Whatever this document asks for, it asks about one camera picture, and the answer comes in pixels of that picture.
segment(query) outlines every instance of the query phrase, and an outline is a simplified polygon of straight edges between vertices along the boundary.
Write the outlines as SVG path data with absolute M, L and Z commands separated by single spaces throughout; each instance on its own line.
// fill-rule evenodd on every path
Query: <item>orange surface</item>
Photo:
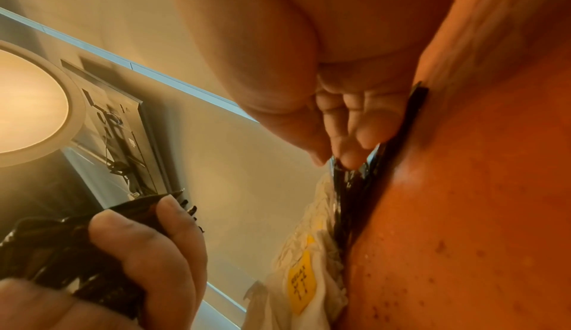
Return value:
M 571 0 L 457 0 L 417 78 L 337 328 L 571 329 Z

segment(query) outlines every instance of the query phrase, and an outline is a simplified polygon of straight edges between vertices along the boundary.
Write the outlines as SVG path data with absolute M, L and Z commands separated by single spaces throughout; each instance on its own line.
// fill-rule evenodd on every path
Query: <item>crumpled white fabric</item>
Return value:
M 315 199 L 306 208 L 303 219 L 287 239 L 272 264 L 272 273 L 264 283 L 257 281 L 244 298 L 250 299 L 242 330 L 325 330 L 347 304 L 341 271 L 343 264 L 332 238 L 335 191 L 330 175 L 319 181 Z M 315 242 L 308 245 L 311 236 Z M 287 293 L 289 270 L 310 253 L 317 288 L 314 297 L 297 315 Z

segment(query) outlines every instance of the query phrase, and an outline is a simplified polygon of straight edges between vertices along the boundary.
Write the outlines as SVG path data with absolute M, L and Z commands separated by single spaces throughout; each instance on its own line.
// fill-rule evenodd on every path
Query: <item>lamp shade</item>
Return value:
M 81 129 L 79 88 L 56 65 L 0 41 L 0 166 L 43 157 Z

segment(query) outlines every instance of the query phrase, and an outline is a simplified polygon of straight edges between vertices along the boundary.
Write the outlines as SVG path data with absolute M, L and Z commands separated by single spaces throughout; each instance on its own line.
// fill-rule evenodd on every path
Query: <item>wall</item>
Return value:
M 0 0 L 0 7 L 226 96 L 170 0 Z M 65 59 L 145 102 L 167 171 L 199 208 L 209 282 L 244 306 L 244 292 L 264 279 L 326 169 L 314 168 L 305 153 L 254 121 L 46 33 L 2 17 L 0 39 L 54 64 Z

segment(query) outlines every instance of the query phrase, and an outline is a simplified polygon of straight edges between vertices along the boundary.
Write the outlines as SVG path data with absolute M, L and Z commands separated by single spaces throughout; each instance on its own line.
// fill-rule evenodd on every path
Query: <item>yellow label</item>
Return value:
M 305 250 L 287 276 L 287 294 L 294 314 L 302 313 L 315 296 L 316 290 L 317 282 L 311 267 L 311 255 Z

